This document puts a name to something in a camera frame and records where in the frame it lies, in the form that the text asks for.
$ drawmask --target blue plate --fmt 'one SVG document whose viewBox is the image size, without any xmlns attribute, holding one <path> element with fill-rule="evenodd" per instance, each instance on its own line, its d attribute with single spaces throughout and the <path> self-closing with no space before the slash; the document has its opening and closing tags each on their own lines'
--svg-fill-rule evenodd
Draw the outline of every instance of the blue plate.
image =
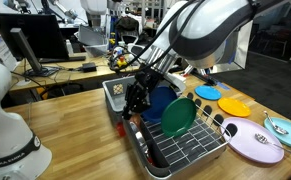
<svg viewBox="0 0 291 180">
<path fill-rule="evenodd" d="M 177 99 L 176 93 L 169 87 L 160 86 L 149 94 L 151 107 L 142 113 L 145 120 L 158 123 L 161 122 L 165 108 Z"/>
<path fill-rule="evenodd" d="M 198 96 L 208 100 L 218 100 L 222 97 L 222 94 L 211 86 L 198 86 L 195 88 L 195 92 Z"/>
<path fill-rule="evenodd" d="M 272 120 L 277 126 L 280 126 L 288 131 L 289 134 L 283 135 L 276 132 L 267 118 L 264 121 L 265 128 L 268 129 L 274 136 L 276 136 L 280 142 L 291 147 L 291 122 L 276 117 L 272 117 Z"/>
</svg>

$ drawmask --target orange plate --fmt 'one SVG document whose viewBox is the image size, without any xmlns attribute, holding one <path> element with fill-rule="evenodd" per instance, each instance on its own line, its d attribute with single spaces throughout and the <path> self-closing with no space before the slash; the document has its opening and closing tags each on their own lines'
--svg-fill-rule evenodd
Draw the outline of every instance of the orange plate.
<svg viewBox="0 0 291 180">
<path fill-rule="evenodd" d="M 251 110 L 248 106 L 233 98 L 220 98 L 218 100 L 218 106 L 233 116 L 247 117 L 251 114 Z"/>
</svg>

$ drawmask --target dish rack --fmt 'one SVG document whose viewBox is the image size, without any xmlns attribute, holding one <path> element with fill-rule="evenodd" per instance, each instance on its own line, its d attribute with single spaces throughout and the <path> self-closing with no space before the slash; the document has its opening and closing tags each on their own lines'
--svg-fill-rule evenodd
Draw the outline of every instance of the dish rack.
<svg viewBox="0 0 291 180">
<path fill-rule="evenodd" d="M 210 106 L 200 107 L 200 100 L 195 100 L 197 116 L 185 134 L 178 137 L 164 135 L 160 123 L 153 124 L 141 120 L 140 131 L 146 141 L 153 163 L 147 160 L 135 134 L 128 123 L 123 121 L 126 134 L 134 148 L 144 174 L 150 179 L 184 179 L 199 171 L 202 166 L 219 157 L 226 149 L 231 136 L 222 127 L 223 117 L 211 117 Z M 221 128 L 230 138 L 222 138 Z"/>
</svg>

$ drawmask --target pink plate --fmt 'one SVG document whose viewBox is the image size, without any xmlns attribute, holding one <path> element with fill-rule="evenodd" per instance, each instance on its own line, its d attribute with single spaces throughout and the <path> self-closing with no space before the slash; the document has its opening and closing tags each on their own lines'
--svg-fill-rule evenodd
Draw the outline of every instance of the pink plate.
<svg viewBox="0 0 291 180">
<path fill-rule="evenodd" d="M 229 146 L 242 156 L 261 163 L 277 163 L 284 157 L 284 150 L 271 144 L 262 144 L 255 139 L 255 133 L 262 134 L 269 142 L 282 147 L 279 140 L 272 135 L 263 126 L 248 119 L 230 117 L 226 118 L 222 127 L 226 128 L 228 124 L 234 124 L 237 127 L 237 133 L 232 137 Z M 229 139 L 224 129 L 221 128 L 223 136 Z"/>
</svg>

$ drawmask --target desk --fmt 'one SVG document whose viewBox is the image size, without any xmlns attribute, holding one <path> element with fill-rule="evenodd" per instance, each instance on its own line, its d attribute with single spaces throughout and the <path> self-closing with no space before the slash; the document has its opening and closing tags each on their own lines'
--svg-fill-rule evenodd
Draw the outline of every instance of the desk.
<svg viewBox="0 0 291 180">
<path fill-rule="evenodd" d="M 188 92 L 203 82 L 188 76 Z M 275 117 L 285 118 L 231 88 L 220 90 L 223 96 L 247 104 L 252 114 L 248 119 L 263 125 L 263 110 Z M 213 114 L 230 117 L 217 106 L 209 104 Z M 27 117 L 28 105 L 6 109 Z M 53 159 L 39 179 L 144 179 L 136 156 L 127 138 L 120 138 L 112 127 L 106 110 L 103 89 L 96 89 L 32 104 L 30 128 L 53 153 Z M 191 179 L 288 179 L 291 176 L 291 155 L 274 165 L 256 163 L 235 153 L 230 147 L 222 155 L 197 169 Z"/>
<path fill-rule="evenodd" d="M 78 68 L 82 66 L 83 63 L 94 62 L 96 66 L 98 66 L 97 71 L 83 73 L 81 71 L 61 70 L 58 73 L 55 73 L 49 77 L 35 77 L 33 79 L 36 80 L 38 83 L 40 83 L 42 86 L 49 86 L 49 85 L 67 83 L 69 81 L 72 82 L 72 81 L 79 81 L 79 80 L 87 80 L 87 79 L 115 74 L 115 72 L 111 71 L 109 67 L 107 66 L 106 58 L 103 58 L 103 57 L 89 58 L 86 53 L 77 53 L 74 56 L 82 56 L 82 55 L 86 55 L 87 58 L 85 61 L 49 63 L 49 64 L 43 64 L 43 66 L 61 66 L 65 68 Z M 26 63 L 26 69 L 31 69 L 29 63 Z M 17 66 L 14 72 L 19 73 L 19 74 L 22 74 L 24 72 L 24 61 L 22 61 L 20 65 Z M 34 82 L 31 82 L 24 86 L 17 86 L 15 85 L 15 83 L 17 83 L 19 80 L 24 80 L 24 78 L 14 75 L 14 74 L 12 75 L 12 77 L 13 77 L 12 78 L 13 87 L 10 89 L 10 92 L 39 87 L 39 85 L 37 85 Z"/>
</svg>

